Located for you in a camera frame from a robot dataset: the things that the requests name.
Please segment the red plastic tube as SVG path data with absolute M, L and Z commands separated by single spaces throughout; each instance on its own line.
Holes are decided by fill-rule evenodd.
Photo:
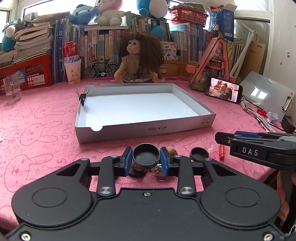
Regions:
M 225 146 L 219 145 L 219 160 L 223 161 L 225 158 Z

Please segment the small black cap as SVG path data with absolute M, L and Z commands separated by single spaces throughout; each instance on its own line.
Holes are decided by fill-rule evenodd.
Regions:
M 206 158 L 209 158 L 209 153 L 207 150 L 201 147 L 194 147 L 190 152 L 190 159 L 193 162 L 203 162 Z

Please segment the black round lid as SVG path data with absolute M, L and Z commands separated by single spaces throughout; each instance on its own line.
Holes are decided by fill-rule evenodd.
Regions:
M 155 145 L 142 143 L 133 149 L 132 158 L 137 168 L 151 169 L 158 164 L 160 152 Z

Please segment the clear plastic clipboard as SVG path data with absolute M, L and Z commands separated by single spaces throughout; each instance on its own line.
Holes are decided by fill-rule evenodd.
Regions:
M 290 88 L 254 71 L 250 72 L 240 85 L 247 101 L 267 113 L 277 114 L 280 121 L 284 118 L 295 95 Z

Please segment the shallow white cardboard tray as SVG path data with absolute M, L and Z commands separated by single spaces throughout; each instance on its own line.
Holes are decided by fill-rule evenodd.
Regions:
M 80 144 L 210 127 L 216 114 L 172 83 L 86 85 L 76 115 Z

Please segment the black binder clip on tray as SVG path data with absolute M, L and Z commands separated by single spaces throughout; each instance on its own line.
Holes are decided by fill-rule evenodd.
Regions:
M 86 93 L 79 93 L 78 89 L 75 89 L 77 95 L 78 95 L 78 98 L 79 98 L 79 101 L 80 101 L 80 104 L 82 106 L 84 106 L 85 104 L 85 101 L 86 101 L 86 98 L 90 92 L 90 89 L 87 89 Z

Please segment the pink triangular toy box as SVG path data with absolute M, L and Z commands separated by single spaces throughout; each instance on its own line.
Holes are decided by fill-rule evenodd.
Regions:
M 213 38 L 201 60 L 196 65 L 188 64 L 186 71 L 191 74 L 190 87 L 196 91 L 204 92 L 211 78 L 234 83 L 235 79 L 230 75 L 226 40 Z

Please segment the pink bunny tablecloth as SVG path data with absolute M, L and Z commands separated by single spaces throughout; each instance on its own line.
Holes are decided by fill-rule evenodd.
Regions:
M 160 136 L 81 145 L 75 133 L 75 120 L 78 93 L 83 91 L 86 82 L 77 85 L 64 82 L 26 90 L 22 99 L 13 105 L 7 104 L 6 98 L 2 97 L 1 228 L 11 230 L 17 225 L 11 208 L 16 190 L 80 158 L 98 162 L 105 156 L 122 154 L 127 146 L 151 143 L 157 147 L 172 147 L 184 156 L 189 155 L 192 148 L 202 147 L 211 158 L 218 159 L 215 133 L 262 132 L 258 122 L 241 106 L 191 90 L 182 80 L 175 80 L 174 84 L 215 112 L 213 125 Z

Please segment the white paper cup with cat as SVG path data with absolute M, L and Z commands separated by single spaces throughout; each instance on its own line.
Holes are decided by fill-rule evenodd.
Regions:
M 78 84 L 81 81 L 81 59 L 73 63 L 65 63 L 65 70 L 69 84 Z

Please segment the blue cardboard box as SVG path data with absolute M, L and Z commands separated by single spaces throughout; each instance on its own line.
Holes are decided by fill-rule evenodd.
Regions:
M 226 40 L 234 41 L 234 12 L 236 5 L 220 5 L 217 8 L 209 8 L 209 31 L 218 31 Z

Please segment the red beer can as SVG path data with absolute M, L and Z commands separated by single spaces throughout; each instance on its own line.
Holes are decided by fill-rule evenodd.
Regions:
M 76 41 L 66 42 L 63 44 L 64 63 L 77 62 L 80 57 L 78 53 L 78 45 Z

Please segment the red plastic crate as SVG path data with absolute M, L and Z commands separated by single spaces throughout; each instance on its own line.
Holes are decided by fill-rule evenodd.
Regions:
M 52 55 L 43 54 L 1 67 L 1 95 L 5 94 L 3 79 L 11 74 L 18 74 L 20 77 L 21 90 L 52 86 Z

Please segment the red plastic basket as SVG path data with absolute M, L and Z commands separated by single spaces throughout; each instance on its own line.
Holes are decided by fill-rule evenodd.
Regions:
M 171 9 L 171 22 L 173 24 L 191 23 L 205 27 L 208 15 L 194 9 L 187 9 L 181 6 Z

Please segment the large blue white plush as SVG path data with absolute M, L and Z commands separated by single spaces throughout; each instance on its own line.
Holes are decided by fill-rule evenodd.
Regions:
M 148 17 L 160 22 L 166 22 L 165 16 L 169 10 L 170 1 L 166 0 L 138 0 L 136 1 L 137 10 L 141 16 Z M 154 26 L 149 30 L 151 35 L 159 40 L 165 36 L 165 28 L 162 25 Z

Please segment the stack of books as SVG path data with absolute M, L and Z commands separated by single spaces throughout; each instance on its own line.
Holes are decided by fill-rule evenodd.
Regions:
M 54 41 L 55 24 L 57 20 L 66 18 L 69 12 L 62 12 L 49 15 L 38 15 L 36 12 L 26 14 L 19 18 L 16 31 L 13 36 L 15 49 L 10 52 L 1 50 L 1 66 L 20 62 L 37 55 L 51 51 Z M 1 44 L 3 41 L 4 26 L 1 28 Z

